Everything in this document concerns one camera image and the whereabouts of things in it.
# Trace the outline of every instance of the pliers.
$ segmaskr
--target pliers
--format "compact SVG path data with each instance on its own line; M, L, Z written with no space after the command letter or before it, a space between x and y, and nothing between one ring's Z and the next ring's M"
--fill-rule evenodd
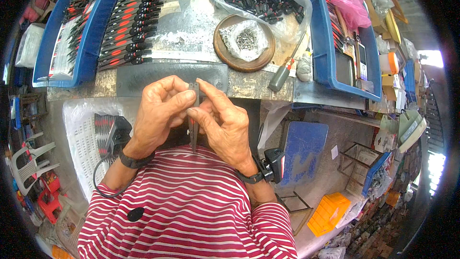
M193 104L193 107L199 107L200 105L200 86L198 83L189 83L189 90L194 90L196 94L196 100L195 103ZM196 151L196 141L198 139L198 130L200 129L200 126L198 125L198 122L193 120L192 118L189 117L189 130L188 130L188 135L190 135L190 144L192 145L192 152L195 153Z

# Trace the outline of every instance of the orange plastic crate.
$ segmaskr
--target orange plastic crate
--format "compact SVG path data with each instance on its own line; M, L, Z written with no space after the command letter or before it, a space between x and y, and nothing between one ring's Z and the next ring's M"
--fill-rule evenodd
M391 207L394 207L396 203L398 202L398 199L400 196L401 196L401 193L392 190L390 191L390 194L388 194L388 197L385 203L390 205Z
M54 259L74 259L69 253L62 250L56 245L53 245L52 254Z
M350 203L340 192L323 196L307 223L308 227L316 237L330 232L345 214Z

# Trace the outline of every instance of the white box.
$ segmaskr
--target white box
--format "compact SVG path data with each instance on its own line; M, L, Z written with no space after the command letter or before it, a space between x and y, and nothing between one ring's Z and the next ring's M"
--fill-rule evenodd
M27 27L17 49L16 67L33 68L35 66L44 31L45 25L40 23L32 23Z

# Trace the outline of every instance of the black patch on shirt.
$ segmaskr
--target black patch on shirt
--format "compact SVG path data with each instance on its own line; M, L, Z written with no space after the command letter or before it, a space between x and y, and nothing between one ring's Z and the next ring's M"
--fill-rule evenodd
M144 208L137 207L130 212L128 212L128 220L131 222L136 222L141 219L142 215L144 214Z

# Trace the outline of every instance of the mobile phone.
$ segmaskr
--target mobile phone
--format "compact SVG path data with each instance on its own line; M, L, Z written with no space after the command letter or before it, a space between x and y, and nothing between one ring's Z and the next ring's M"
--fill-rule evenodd
M366 48L359 42L356 42L356 60L358 61L358 79L368 79L368 67L366 61Z

